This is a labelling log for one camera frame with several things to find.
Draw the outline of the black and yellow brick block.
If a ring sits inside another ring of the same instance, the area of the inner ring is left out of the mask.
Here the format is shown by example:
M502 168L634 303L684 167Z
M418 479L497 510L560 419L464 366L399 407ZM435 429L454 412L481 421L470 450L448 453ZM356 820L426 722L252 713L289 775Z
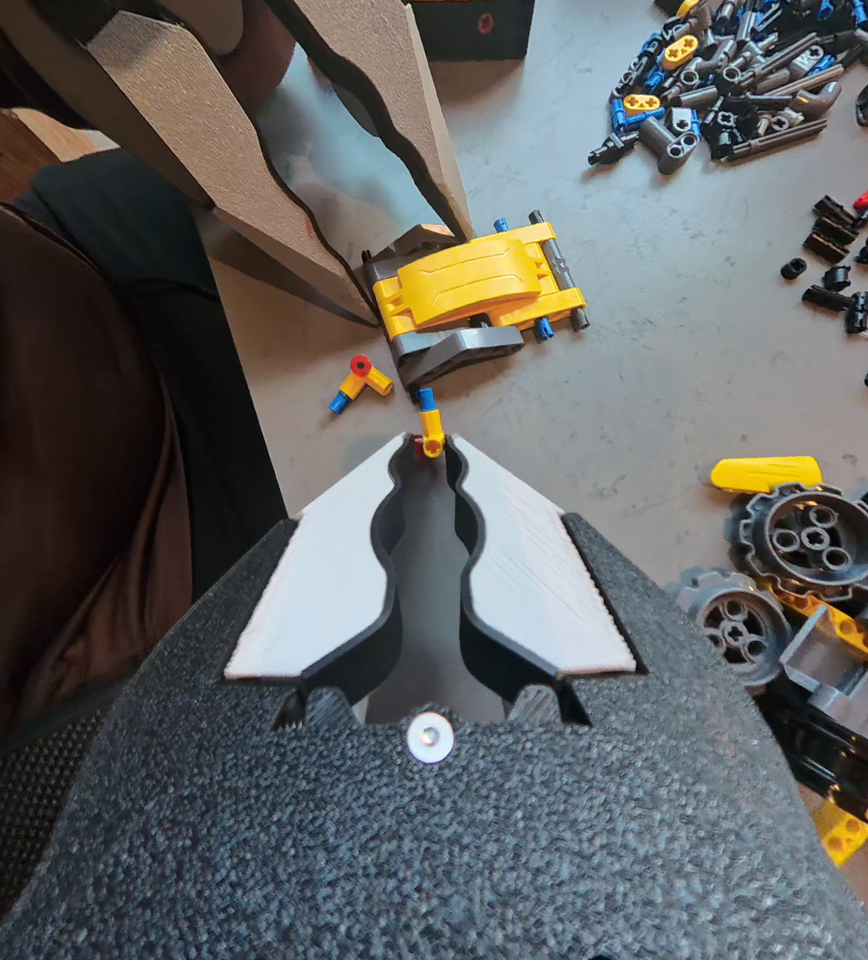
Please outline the black and yellow brick block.
M409 1L430 63L524 60L534 1Z

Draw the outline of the grey desk with wooden edge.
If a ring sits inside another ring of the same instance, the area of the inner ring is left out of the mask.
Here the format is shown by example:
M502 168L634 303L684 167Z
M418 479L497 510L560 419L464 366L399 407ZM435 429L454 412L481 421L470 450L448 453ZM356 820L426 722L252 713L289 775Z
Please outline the grey desk with wooden edge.
M868 484L868 339L801 301L825 267L801 244L824 195L849 207L868 188L868 127L852 67L816 138L721 166L705 145L671 176L642 147L590 168L608 132L607 95L660 26L651 2L536 2L523 61L433 64L472 222L523 225L540 210L588 303L590 328L532 335L506 361L434 386L447 431L560 507L582 515L652 579L731 566L731 499L707 483L724 458L811 455L845 491ZM335 102L301 51L260 113L275 162L359 259L431 211L404 168ZM401 387L340 416L351 357L392 376L370 331L213 259L216 283L288 514L392 435L416 430ZM401 659L368 702L393 723L443 705L475 722L500 699L465 669L457 630L467 556L454 534L443 459L406 486L396 548Z

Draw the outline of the yellow connector with blue pin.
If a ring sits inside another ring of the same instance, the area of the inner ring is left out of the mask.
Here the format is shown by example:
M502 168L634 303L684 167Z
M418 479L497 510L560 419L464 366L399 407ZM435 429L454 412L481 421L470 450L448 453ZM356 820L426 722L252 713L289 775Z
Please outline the yellow connector with blue pin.
M420 423L420 433L415 438L415 447L417 449L417 438L429 438L435 440L440 445L440 455L435 459L439 458L444 451L446 434L443 427L440 409L437 406L433 390L430 388L421 388L417 391L417 401L418 401L418 414L419 414L419 423Z

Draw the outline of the black mesh chair seat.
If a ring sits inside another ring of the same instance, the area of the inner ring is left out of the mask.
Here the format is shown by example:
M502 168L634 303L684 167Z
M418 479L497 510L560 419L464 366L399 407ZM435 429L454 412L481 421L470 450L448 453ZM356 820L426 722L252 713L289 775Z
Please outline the black mesh chair seat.
M72 704L0 743L0 923L39 864L112 702Z

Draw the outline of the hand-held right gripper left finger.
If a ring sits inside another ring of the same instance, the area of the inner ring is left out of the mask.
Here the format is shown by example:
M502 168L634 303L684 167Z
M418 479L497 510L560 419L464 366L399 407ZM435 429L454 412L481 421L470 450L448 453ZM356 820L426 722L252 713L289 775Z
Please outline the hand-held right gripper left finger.
M395 435L296 517L269 582L224 666L228 681L369 697L400 658L392 553L404 534L414 438Z

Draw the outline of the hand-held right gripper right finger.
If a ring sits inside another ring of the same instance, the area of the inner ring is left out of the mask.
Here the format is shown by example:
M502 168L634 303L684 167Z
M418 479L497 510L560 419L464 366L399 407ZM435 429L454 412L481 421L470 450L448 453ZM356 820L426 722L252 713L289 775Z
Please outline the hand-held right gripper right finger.
M460 645L468 672L508 704L527 687L546 687L563 710L577 709L574 681L636 674L636 650L565 511L457 434L444 456L467 552Z

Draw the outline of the pile of blue grey connectors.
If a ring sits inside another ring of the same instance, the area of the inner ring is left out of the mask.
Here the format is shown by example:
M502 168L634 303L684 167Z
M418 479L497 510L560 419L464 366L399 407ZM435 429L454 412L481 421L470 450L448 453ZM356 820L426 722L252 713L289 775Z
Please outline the pile of blue grey connectors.
M817 137L847 71L868 66L868 1L655 2L665 19L608 94L590 167L642 144L658 173L705 143L734 162Z

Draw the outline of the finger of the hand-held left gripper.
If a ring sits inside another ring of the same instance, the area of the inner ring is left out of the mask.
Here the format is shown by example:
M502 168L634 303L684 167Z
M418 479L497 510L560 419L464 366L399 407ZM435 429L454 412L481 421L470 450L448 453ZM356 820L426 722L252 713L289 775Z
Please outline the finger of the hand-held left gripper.
M87 50L207 193L219 221L332 306L380 325L350 267L273 174L254 124L192 32L119 10Z
M326 78L352 94L431 209L475 232L413 10L401 1L275 1L273 13Z

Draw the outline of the yellow and grey brick assembly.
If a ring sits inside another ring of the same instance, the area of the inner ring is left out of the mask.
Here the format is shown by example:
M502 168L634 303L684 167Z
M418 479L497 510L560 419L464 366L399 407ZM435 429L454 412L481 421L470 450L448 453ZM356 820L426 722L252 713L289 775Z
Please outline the yellow and grey brick assembly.
M527 225L499 219L494 232L462 242L446 227L418 224L362 269L404 389L416 395L438 379L518 353L524 333L538 342L555 324L589 325L557 234L534 210Z

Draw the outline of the yellow curved panel piece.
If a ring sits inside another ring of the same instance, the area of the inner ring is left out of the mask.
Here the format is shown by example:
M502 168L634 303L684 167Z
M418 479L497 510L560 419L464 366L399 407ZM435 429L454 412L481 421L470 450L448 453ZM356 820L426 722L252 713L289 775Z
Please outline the yellow curved panel piece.
M811 456L722 459L709 474L709 483L736 494L767 494L776 487L797 483L814 488L825 482L819 463Z

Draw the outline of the large grey wheel hub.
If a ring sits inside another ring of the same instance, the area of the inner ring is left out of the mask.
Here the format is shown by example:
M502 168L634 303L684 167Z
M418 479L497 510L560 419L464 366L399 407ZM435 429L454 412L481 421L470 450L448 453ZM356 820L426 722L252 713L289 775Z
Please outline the large grey wheel hub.
M756 494L729 530L740 568L782 592L836 603L868 589L868 504L836 486Z

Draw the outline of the yellow grey brick chassis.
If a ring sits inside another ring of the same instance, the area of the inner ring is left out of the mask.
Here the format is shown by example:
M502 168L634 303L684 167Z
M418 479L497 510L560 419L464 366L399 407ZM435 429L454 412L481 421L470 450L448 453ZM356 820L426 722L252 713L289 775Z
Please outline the yellow grey brick chassis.
M757 699L812 818L841 867L868 842L868 594L834 606L773 588L795 627L778 676Z

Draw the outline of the small grey wheel hub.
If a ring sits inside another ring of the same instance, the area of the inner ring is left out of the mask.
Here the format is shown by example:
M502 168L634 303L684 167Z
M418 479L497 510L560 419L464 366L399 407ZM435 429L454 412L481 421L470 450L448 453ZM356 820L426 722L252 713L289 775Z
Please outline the small grey wheel hub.
M676 602L749 693L779 676L793 633L771 591L740 572L710 568L686 575Z

